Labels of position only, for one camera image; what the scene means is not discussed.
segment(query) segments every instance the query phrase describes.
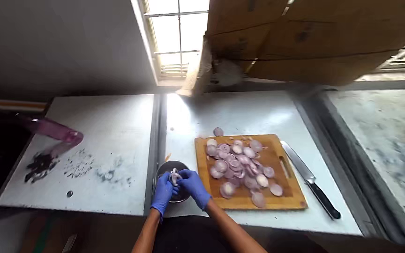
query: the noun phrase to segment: gloved hand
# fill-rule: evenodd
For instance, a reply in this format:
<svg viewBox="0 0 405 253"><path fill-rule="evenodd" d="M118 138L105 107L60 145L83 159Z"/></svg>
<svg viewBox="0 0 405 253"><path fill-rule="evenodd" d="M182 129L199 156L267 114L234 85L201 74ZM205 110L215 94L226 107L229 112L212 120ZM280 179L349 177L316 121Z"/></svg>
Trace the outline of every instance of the gloved hand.
<svg viewBox="0 0 405 253"><path fill-rule="evenodd" d="M179 187L174 187L172 183L168 181L169 176L170 173L166 172L157 180L156 192L154 193L153 203L151 204L151 207L157 209L162 217L172 195L177 195L179 192Z"/></svg>
<svg viewBox="0 0 405 253"><path fill-rule="evenodd" d="M207 193L199 175L196 171L191 170L181 170L178 173L182 176L182 179L178 179L177 184L184 187L190 193L199 208L205 211L206 205L212 196Z"/></svg>

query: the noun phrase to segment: red onion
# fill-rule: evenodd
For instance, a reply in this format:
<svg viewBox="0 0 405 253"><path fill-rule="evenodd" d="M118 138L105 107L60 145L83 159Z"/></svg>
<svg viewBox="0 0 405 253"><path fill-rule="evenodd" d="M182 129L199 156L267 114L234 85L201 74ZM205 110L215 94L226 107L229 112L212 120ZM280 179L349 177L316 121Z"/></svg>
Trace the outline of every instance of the red onion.
<svg viewBox="0 0 405 253"><path fill-rule="evenodd" d="M225 178L227 178L227 179L233 178L233 171L230 169L227 169L225 172Z"/></svg>
<svg viewBox="0 0 405 253"><path fill-rule="evenodd" d="M256 176L256 180L258 185L260 185L261 187L268 187L268 179L266 178L266 176L259 174Z"/></svg>
<svg viewBox="0 0 405 253"><path fill-rule="evenodd" d="M229 167L229 164L225 160L216 160L215 169L219 172L226 172Z"/></svg>
<svg viewBox="0 0 405 253"><path fill-rule="evenodd" d="M244 147L243 153L249 158L256 157L256 152L254 152L254 150L252 150L252 148L249 148L249 147Z"/></svg>
<svg viewBox="0 0 405 253"><path fill-rule="evenodd" d="M240 187L242 185L242 182L240 181L240 179L235 178L235 177L231 178L231 179L228 179L228 182L233 184L233 186L235 186L236 188L238 188L238 187Z"/></svg>
<svg viewBox="0 0 405 253"><path fill-rule="evenodd" d="M251 168L252 173L254 173L254 175L259 174L259 170L257 169L256 164L250 163L249 166Z"/></svg>
<svg viewBox="0 0 405 253"><path fill-rule="evenodd" d="M262 167L262 164L259 161L257 161L256 159L251 159L251 161L253 163L255 163L257 166Z"/></svg>
<svg viewBox="0 0 405 253"><path fill-rule="evenodd" d="M239 162L241 162L242 164L250 164L251 159L249 159L249 157L247 157L244 154L239 154L237 156L237 159L239 160Z"/></svg>
<svg viewBox="0 0 405 253"><path fill-rule="evenodd" d="M207 145L206 152L210 156L217 154L217 147L215 145Z"/></svg>
<svg viewBox="0 0 405 253"><path fill-rule="evenodd" d="M272 167L263 167L263 174L269 178L274 177L274 169Z"/></svg>
<svg viewBox="0 0 405 253"><path fill-rule="evenodd" d="M259 141L252 140L249 142L249 146L256 152L262 151L262 143L260 143Z"/></svg>
<svg viewBox="0 0 405 253"><path fill-rule="evenodd" d="M218 148L221 149L225 153L230 152L230 146L228 144L220 144L220 145L218 145Z"/></svg>
<svg viewBox="0 0 405 253"><path fill-rule="evenodd" d="M232 146L232 152L234 152L236 154L240 154L243 152L243 149L240 145L234 145L234 146Z"/></svg>
<svg viewBox="0 0 405 253"><path fill-rule="evenodd" d="M215 179L220 179L223 177L224 173L219 172L215 169L215 167L210 168L210 175Z"/></svg>
<svg viewBox="0 0 405 253"><path fill-rule="evenodd" d="M239 178L239 176L242 175L242 171L243 171L243 170L241 170L241 171L233 171L233 175L234 175L235 177Z"/></svg>
<svg viewBox="0 0 405 253"><path fill-rule="evenodd" d="M209 146L209 145L217 146L218 143L217 143L217 141L214 140L214 139L209 139L209 140L207 140L207 146Z"/></svg>
<svg viewBox="0 0 405 253"><path fill-rule="evenodd" d="M277 185L277 184L272 184L272 185L270 186L270 191L271 191L271 193L273 193L273 195L275 195L275 196L282 196L282 193L284 192L284 191L282 190L282 187L281 187L280 185Z"/></svg>
<svg viewBox="0 0 405 253"><path fill-rule="evenodd" d="M231 165L231 167L238 167L240 166L240 162L238 160L232 160L229 161L229 165Z"/></svg>
<svg viewBox="0 0 405 253"><path fill-rule="evenodd" d="M257 189L257 188L259 188L259 185L257 184L256 179L253 178L253 177L247 176L247 175L245 176L243 183L249 189Z"/></svg>
<svg viewBox="0 0 405 253"><path fill-rule="evenodd" d="M217 127L217 128L215 128L215 129L213 130L213 134L214 134L215 136L223 136L223 135L224 135L224 132L223 132L223 130L222 130L221 128Z"/></svg>
<svg viewBox="0 0 405 253"><path fill-rule="evenodd" d="M235 160L235 156L231 153L228 153L228 156L225 158L225 161L229 163L232 160Z"/></svg>
<svg viewBox="0 0 405 253"><path fill-rule="evenodd" d="M242 140L233 140L233 144L243 147L243 141Z"/></svg>
<svg viewBox="0 0 405 253"><path fill-rule="evenodd" d="M217 149L217 155L218 157L220 157L221 159L226 159L228 157L228 153L225 153L224 151L222 151L221 149Z"/></svg>
<svg viewBox="0 0 405 253"><path fill-rule="evenodd" d="M252 199L252 203L255 206L257 206L258 208L264 208L266 205L265 197L260 192L253 193L251 199Z"/></svg>
<svg viewBox="0 0 405 253"><path fill-rule="evenodd" d="M232 195L235 193L235 186L232 183L226 182L221 185L220 193L223 198L231 198Z"/></svg>
<svg viewBox="0 0 405 253"><path fill-rule="evenodd" d="M238 178L244 178L245 177L245 170L242 170L242 173L240 173L240 175L236 175L236 177Z"/></svg>

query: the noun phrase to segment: white countertop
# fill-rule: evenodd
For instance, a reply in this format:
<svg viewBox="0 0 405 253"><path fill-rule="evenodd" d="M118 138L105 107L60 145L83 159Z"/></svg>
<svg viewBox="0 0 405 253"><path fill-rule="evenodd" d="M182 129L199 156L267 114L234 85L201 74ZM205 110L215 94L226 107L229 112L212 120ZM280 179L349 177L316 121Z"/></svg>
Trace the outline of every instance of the white countertop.
<svg viewBox="0 0 405 253"><path fill-rule="evenodd" d="M25 183L33 156L58 142L35 135L0 206L143 215L153 97L55 98L46 116L82 132L83 141L63 154L45 178Z"/></svg>
<svg viewBox="0 0 405 253"><path fill-rule="evenodd" d="M405 229L405 89L327 95L372 162L370 174Z"/></svg>
<svg viewBox="0 0 405 253"><path fill-rule="evenodd" d="M340 190L313 142L293 101L284 91L206 93L188 100L167 95L166 153L189 169L197 170L194 138L213 136L221 127L225 135L276 134L286 141L316 176L317 185L341 213L332 220L321 204L295 175L306 197L308 208L301 211L227 210L239 224L328 233L361 234ZM165 216L203 215L194 200L170 204Z"/></svg>

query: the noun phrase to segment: cardboard box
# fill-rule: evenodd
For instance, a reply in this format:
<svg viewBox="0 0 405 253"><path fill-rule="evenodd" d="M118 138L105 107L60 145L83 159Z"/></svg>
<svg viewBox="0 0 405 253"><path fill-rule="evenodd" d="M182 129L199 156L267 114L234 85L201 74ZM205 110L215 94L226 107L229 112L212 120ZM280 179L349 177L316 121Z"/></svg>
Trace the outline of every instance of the cardboard box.
<svg viewBox="0 0 405 253"><path fill-rule="evenodd" d="M252 78L345 85L405 46L405 0L211 1L215 57Z"/></svg>

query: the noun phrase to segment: wooden cutting board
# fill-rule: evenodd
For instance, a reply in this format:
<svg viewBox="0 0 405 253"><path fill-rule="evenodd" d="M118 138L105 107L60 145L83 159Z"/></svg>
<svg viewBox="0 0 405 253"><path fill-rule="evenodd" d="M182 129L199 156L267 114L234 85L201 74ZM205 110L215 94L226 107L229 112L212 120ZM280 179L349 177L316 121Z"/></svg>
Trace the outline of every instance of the wooden cutting board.
<svg viewBox="0 0 405 253"><path fill-rule="evenodd" d="M289 159L281 146L277 135L239 135L239 136L220 136L210 137L215 139L218 144L232 143L229 138L239 139L248 146L248 137L258 140L263 146L268 147L260 152L260 158L257 160L264 166L270 166L274 169L275 176L269 179L269 182L279 184L284 193L281 197L274 196L269 188L262 190L266 199L266 206L262 209L305 209L307 208L306 199L302 194L298 181L290 167ZM219 207L224 209L260 209L256 207L251 200L251 193L245 186L237 188L232 198L223 198L220 193L220 186L227 182L227 179L215 179L210 175L210 168L215 164L215 159L207 160L206 142L208 139L195 138L196 156L198 160L198 173L206 187L208 193Z"/></svg>

